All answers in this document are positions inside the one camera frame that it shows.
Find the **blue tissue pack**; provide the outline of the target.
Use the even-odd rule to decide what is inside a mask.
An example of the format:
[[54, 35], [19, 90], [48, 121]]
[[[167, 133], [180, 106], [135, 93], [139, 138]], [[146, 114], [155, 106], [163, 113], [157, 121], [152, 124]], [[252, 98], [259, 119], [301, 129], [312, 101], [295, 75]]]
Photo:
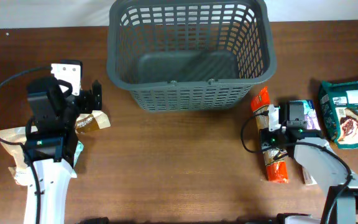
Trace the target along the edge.
[[[299, 102], [303, 103], [303, 107], [304, 107], [303, 114], [304, 114], [305, 121], [306, 121], [306, 128], [321, 130], [313, 101], [312, 100], [299, 100]], [[303, 174], [303, 180], [304, 180], [305, 185], [316, 185], [317, 184], [315, 179], [310, 175], [310, 173], [304, 167], [302, 167], [302, 174]]]

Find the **brown white snack bag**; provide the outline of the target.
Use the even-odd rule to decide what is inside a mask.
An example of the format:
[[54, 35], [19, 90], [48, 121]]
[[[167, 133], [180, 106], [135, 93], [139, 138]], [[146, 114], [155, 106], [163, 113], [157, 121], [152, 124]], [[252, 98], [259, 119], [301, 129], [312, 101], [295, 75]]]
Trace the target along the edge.
[[77, 134], [85, 134], [100, 129], [109, 128], [110, 120], [104, 112], [93, 110], [90, 114], [80, 114], [76, 119], [75, 131]]

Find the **teal small packet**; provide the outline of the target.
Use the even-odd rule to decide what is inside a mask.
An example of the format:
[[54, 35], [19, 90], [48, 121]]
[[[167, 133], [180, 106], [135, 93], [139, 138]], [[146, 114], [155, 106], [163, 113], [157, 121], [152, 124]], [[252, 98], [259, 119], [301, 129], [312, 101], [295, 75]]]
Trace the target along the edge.
[[82, 153], [83, 149], [84, 149], [83, 143], [81, 141], [78, 141], [77, 145], [76, 145], [76, 150], [75, 150], [75, 153], [74, 153], [74, 160], [73, 160], [73, 166], [74, 167], [76, 166], [78, 158], [79, 158], [80, 154]]

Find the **orange spaghetti packet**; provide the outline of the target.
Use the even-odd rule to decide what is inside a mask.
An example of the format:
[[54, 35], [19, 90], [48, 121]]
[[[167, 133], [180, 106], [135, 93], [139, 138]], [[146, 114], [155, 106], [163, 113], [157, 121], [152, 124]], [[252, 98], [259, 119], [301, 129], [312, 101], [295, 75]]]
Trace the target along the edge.
[[[251, 109], [253, 114], [260, 114], [269, 110], [271, 105], [268, 88], [263, 87], [258, 95], [253, 97], [251, 101]], [[261, 149], [269, 148], [277, 140], [272, 140], [272, 137], [268, 137], [269, 132], [269, 117], [268, 116], [256, 116], [257, 128], [259, 130]], [[269, 149], [262, 153], [264, 157], [265, 169], [267, 172], [267, 179], [269, 182], [287, 184], [289, 182], [287, 165], [284, 159], [276, 159], [283, 155], [283, 152], [277, 148]]]

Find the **green Nescafe coffee bag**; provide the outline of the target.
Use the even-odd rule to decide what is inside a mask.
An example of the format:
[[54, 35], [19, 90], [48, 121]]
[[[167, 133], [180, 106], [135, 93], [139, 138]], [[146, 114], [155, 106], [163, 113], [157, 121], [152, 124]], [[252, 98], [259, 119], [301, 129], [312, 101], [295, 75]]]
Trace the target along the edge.
[[358, 148], [358, 81], [323, 81], [318, 92], [328, 138], [340, 149]]

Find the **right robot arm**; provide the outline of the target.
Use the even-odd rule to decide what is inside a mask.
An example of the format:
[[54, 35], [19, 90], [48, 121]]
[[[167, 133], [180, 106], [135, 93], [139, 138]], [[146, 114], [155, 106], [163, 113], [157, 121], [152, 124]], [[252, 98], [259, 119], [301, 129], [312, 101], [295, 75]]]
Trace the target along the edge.
[[332, 149], [318, 129], [308, 129], [303, 104], [292, 101], [285, 109], [295, 118], [281, 119], [280, 108], [264, 106], [267, 127], [260, 131], [262, 152], [273, 151], [273, 161], [290, 157], [314, 178], [326, 195], [321, 218], [280, 213], [279, 223], [355, 223], [358, 215], [358, 175]]

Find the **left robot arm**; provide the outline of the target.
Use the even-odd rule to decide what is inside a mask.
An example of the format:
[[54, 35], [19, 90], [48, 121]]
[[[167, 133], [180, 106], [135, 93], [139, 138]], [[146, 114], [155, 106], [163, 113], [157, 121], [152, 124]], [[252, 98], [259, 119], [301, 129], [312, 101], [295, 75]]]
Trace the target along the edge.
[[33, 115], [21, 148], [32, 179], [24, 223], [63, 223], [78, 145], [75, 123], [80, 114], [102, 107], [102, 87], [94, 81], [90, 90], [74, 95], [71, 83], [43, 77], [27, 85], [27, 101]]

